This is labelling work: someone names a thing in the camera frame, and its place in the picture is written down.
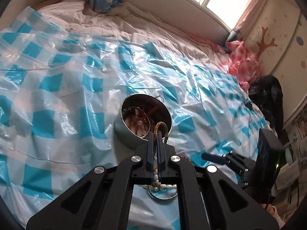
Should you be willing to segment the round metal tin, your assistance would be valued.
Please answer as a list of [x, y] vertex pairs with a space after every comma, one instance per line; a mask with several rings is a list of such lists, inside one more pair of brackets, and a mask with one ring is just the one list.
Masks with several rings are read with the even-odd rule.
[[125, 146], [136, 149], [148, 141], [148, 135], [155, 126], [163, 122], [159, 131], [165, 136], [172, 129], [172, 119], [162, 96], [132, 94], [125, 98], [114, 121], [114, 131], [118, 140]]

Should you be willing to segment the black bag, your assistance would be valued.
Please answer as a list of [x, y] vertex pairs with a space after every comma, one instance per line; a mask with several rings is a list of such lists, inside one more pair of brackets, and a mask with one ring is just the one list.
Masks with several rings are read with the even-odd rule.
[[251, 83], [248, 95], [280, 137], [283, 131], [284, 111], [283, 92], [279, 80], [272, 75], [261, 76]]

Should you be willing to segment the white striped bed quilt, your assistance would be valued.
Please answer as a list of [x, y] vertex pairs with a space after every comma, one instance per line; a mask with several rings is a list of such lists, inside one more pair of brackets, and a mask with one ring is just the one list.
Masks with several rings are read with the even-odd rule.
[[107, 14], [91, 10], [87, 0], [47, 0], [34, 9], [69, 33], [104, 36], [138, 44], [152, 42], [158, 48], [188, 59], [229, 60], [229, 55], [218, 44], [183, 33], [127, 2]]

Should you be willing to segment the silver bangle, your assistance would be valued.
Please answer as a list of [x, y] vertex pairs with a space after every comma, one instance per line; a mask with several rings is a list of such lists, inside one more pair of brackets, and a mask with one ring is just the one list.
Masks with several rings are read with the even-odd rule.
[[171, 200], [177, 196], [177, 186], [176, 184], [161, 184], [160, 186], [153, 184], [148, 186], [148, 193], [156, 200]]

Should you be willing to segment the pink curtain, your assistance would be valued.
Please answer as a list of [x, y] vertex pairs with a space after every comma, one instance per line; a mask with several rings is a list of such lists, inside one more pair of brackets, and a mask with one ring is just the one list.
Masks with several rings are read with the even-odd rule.
[[239, 39], [245, 40], [248, 36], [261, 14], [266, 1], [267, 0], [248, 0], [243, 14], [233, 28], [233, 31], [237, 33]]

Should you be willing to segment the wardrobe with tree decal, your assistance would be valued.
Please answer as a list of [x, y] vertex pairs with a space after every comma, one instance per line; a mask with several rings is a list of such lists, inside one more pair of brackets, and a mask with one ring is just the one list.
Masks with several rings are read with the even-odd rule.
[[245, 40], [258, 56], [262, 75], [275, 76], [282, 87], [284, 125], [306, 104], [306, 19], [287, 0], [267, 0]]

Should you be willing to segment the blue white checkered plastic sheet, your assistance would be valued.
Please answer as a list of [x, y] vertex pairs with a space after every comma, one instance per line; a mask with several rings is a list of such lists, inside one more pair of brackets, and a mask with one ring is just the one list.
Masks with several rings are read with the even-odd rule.
[[132, 94], [164, 98], [168, 142], [194, 165], [207, 166], [204, 152], [256, 158], [267, 122], [221, 61], [69, 33], [31, 8], [1, 30], [1, 197], [22, 225], [96, 165], [130, 155], [113, 124]]

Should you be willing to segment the pink checkered blanket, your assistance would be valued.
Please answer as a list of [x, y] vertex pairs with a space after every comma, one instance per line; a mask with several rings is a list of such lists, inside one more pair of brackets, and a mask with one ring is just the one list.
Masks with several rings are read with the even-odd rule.
[[228, 74], [235, 76], [239, 86], [247, 93], [252, 82], [262, 75], [257, 55], [246, 47], [245, 42], [234, 40], [226, 43], [228, 59], [222, 62]]

